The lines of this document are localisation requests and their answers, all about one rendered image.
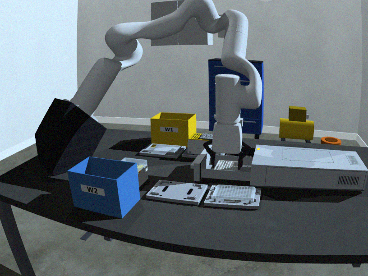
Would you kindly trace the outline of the yellow open-top bin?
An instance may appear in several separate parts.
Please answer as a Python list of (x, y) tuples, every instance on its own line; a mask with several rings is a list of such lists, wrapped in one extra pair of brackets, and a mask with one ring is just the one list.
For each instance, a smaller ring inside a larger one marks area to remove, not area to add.
[(161, 112), (150, 120), (155, 144), (188, 147), (188, 138), (196, 133), (196, 114)]

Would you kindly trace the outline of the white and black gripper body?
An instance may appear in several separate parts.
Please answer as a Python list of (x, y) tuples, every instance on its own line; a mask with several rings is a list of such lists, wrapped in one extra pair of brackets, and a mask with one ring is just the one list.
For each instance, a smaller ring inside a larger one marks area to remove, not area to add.
[(241, 123), (222, 124), (215, 122), (212, 150), (216, 153), (239, 154), (242, 149)]

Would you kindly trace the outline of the blue open-top bin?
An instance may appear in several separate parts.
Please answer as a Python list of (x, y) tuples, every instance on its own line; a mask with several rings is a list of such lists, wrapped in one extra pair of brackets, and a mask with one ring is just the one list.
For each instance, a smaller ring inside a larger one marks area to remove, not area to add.
[(123, 218), (140, 200), (135, 162), (89, 156), (67, 172), (75, 207)]

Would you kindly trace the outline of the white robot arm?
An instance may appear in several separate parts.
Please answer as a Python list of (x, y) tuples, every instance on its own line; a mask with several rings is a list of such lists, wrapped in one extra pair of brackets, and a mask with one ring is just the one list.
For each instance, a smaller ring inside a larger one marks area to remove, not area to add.
[(98, 121), (94, 112), (104, 95), (124, 69), (137, 64), (143, 49), (137, 39), (162, 39), (183, 30), (195, 17), (200, 28), (215, 34), (225, 30), (221, 62), (223, 66), (245, 75), (250, 83), (240, 84), (240, 76), (218, 74), (216, 83), (216, 115), (222, 124), (241, 123), (240, 109), (257, 109), (262, 99), (262, 81), (256, 68), (245, 58), (248, 19), (237, 10), (227, 10), (220, 17), (212, 0), (185, 0), (173, 13), (161, 18), (137, 23), (120, 23), (111, 27), (105, 35), (108, 47), (115, 54), (113, 59), (100, 58), (91, 68), (71, 100), (77, 107)]

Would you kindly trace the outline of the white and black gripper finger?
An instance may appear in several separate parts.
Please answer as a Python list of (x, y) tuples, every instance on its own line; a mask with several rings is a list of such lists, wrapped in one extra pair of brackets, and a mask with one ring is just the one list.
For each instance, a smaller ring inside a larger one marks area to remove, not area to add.
[(249, 151), (252, 148), (249, 144), (247, 144), (243, 140), (242, 140), (242, 146), (244, 146), (247, 149), (246, 149), (246, 151), (244, 151), (244, 152), (241, 151), (239, 154), (237, 154), (239, 156), (239, 159), (238, 159), (238, 170), (240, 170), (240, 168), (243, 166), (243, 158), (249, 153)]
[(215, 168), (216, 166), (216, 153), (212, 151), (212, 149), (209, 147), (209, 145), (212, 144), (212, 139), (205, 142), (203, 144), (204, 148), (206, 149), (206, 152), (210, 155), (211, 157), (211, 165), (213, 168)]

